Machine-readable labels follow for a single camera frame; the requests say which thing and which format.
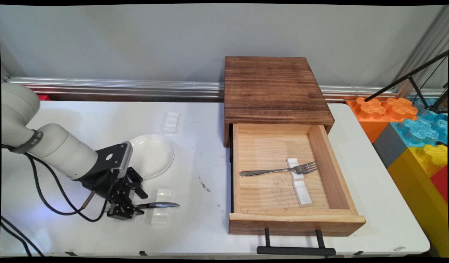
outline fork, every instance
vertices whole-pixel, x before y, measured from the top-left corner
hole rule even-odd
[[[319,167],[320,167],[320,163],[317,160],[315,160],[311,163],[298,165],[293,168],[284,168],[284,169],[275,169],[275,170],[244,171],[244,172],[240,172],[239,175],[244,176],[244,177],[250,177],[250,176],[265,175],[265,174],[280,172],[280,171],[293,171],[297,174],[305,175],[305,174],[312,173],[313,171],[319,169]]]

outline scuff mark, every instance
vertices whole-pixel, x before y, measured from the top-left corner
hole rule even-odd
[[[211,190],[208,189],[207,186],[204,183],[200,182],[200,184],[206,191],[208,191],[208,193],[211,193]]]
[[[404,249],[407,249],[407,248],[405,248],[405,247],[398,247],[398,248],[394,248],[393,251],[398,252],[398,251],[404,250]]]

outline gray foam block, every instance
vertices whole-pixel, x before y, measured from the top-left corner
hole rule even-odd
[[[389,123],[372,144],[385,168],[388,168],[406,149],[407,145]]]

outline drawer handle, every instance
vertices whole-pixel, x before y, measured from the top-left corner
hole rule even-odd
[[[265,243],[266,246],[258,246],[257,254],[267,255],[305,255],[305,256],[335,256],[335,248],[326,248],[324,245],[324,238],[322,231],[317,229],[315,231],[317,236],[318,248],[295,248],[295,247],[272,247],[270,246],[270,233],[268,228],[265,228]]]

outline wood grain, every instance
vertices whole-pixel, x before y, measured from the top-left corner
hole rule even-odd
[[[307,125],[234,124],[233,131],[234,177],[239,177],[234,181],[236,212],[237,207],[241,213],[252,208],[330,209],[319,171],[305,175],[313,202],[305,208],[299,206],[288,171],[250,178],[239,176],[246,170],[285,168],[287,158],[298,158],[301,164],[314,161]]]
[[[313,205],[300,207],[290,172],[245,178],[246,170],[286,167],[287,158],[300,164],[319,160],[318,171],[304,175]],[[262,235],[348,236],[365,223],[351,199],[322,125],[233,124],[234,213],[229,233]]]
[[[306,58],[226,57],[224,145],[230,123],[335,122]]]
[[[330,207],[332,209],[350,209],[353,215],[357,215],[358,212],[325,129],[320,125],[313,125],[309,130],[309,141],[315,157],[321,164],[319,170],[324,175],[322,181]]]
[[[230,213],[229,233],[234,235],[315,235],[320,229],[324,236],[349,236],[366,223],[358,215],[264,216]]]

